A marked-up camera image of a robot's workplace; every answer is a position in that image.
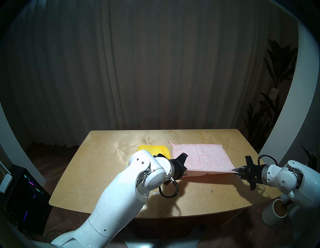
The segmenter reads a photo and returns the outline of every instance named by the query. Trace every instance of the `wall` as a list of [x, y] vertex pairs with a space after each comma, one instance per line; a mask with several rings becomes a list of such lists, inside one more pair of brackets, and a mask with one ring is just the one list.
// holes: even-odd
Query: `wall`
[[30, 161], [26, 153], [21, 148], [19, 142], [15, 138], [8, 121], [4, 115], [2, 106], [0, 104], [0, 145], [4, 152], [15, 165], [26, 168], [34, 179], [43, 186], [45, 178], [35, 168], [33, 163]]
[[[311, 102], [314, 98], [318, 80], [318, 43], [302, 24], [299, 23], [298, 26], [299, 50], [291, 88], [279, 119], [260, 152], [260, 155], [270, 155], [278, 162], [281, 161], [288, 152], [293, 141], [297, 137], [300, 128], [304, 124]], [[305, 127], [306, 129], [311, 128], [307, 123]], [[270, 164], [272, 163], [272, 160], [266, 158], [264, 159], [264, 162]]]

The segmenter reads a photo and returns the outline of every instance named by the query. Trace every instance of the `curtain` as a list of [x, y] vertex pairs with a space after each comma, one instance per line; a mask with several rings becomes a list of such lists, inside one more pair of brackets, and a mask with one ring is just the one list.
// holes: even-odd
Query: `curtain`
[[80, 145], [91, 130], [239, 128], [270, 85], [262, 57], [274, 8], [34, 0], [7, 31], [1, 59], [35, 142]]

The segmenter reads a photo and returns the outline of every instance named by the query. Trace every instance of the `wood grain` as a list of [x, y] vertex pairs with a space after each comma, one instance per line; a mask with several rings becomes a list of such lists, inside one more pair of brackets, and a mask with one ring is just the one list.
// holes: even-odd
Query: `wood grain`
[[[258, 154], [236, 129], [222, 130], [134, 130], [91, 131], [72, 158], [49, 203], [91, 213], [98, 198], [115, 176], [128, 165], [139, 145], [220, 144], [235, 167], [244, 166], [245, 156], [256, 161]], [[166, 199], [150, 193], [137, 218], [195, 216], [231, 211], [280, 196], [277, 188], [257, 185], [255, 191], [237, 176], [226, 173], [187, 177], [178, 181], [179, 195]], [[173, 185], [164, 187], [169, 195]]]

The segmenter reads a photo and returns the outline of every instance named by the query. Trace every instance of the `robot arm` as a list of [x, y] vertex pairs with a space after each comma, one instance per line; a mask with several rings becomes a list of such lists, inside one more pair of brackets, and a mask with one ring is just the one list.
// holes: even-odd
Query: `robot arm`
[[246, 166], [233, 169], [241, 179], [247, 180], [250, 190], [256, 188], [256, 183], [277, 187], [282, 193], [284, 202], [292, 200], [301, 207], [320, 206], [320, 174], [313, 169], [295, 161], [289, 160], [283, 167], [276, 164], [255, 165], [251, 156], [246, 156]]
[[51, 243], [62, 247], [105, 247], [139, 213], [150, 190], [183, 176], [186, 157], [183, 153], [177, 159], [169, 160], [161, 156], [154, 158], [146, 150], [136, 152], [130, 158], [128, 168], [103, 191], [83, 225]]

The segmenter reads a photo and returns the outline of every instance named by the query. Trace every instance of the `cable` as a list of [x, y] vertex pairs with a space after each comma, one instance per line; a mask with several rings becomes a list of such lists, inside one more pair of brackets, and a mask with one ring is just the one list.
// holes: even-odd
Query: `cable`
[[173, 195], [171, 195], [171, 196], [165, 196], [163, 193], [162, 193], [162, 190], [161, 190], [161, 186], [159, 186], [159, 193], [160, 193], [160, 195], [162, 195], [164, 198], [174, 198], [175, 196], [177, 196], [178, 195], [178, 193], [179, 193], [179, 186], [178, 186], [178, 184], [177, 184], [177, 182], [171, 177], [170, 178], [170, 180], [172, 181], [172, 183], [176, 186], [176, 191], [175, 191], [175, 193], [173, 194]]
[[51, 232], [54, 232], [54, 231], [57, 231], [57, 232], [61, 232], [60, 230], [51, 230], [51, 231], [49, 231], [48, 233], [47, 233], [47, 235], [45, 236], [45, 242], [47, 243], [47, 236], [48, 236], [48, 234], [49, 233], [51, 233]]
[[276, 161], [273, 157], [271, 157], [271, 156], [269, 156], [269, 155], [260, 155], [260, 156], [258, 157], [258, 166], [260, 166], [260, 159], [261, 159], [262, 157], [269, 157], [269, 158], [271, 158], [271, 159], [276, 163], [276, 166], [278, 166], [277, 161]]

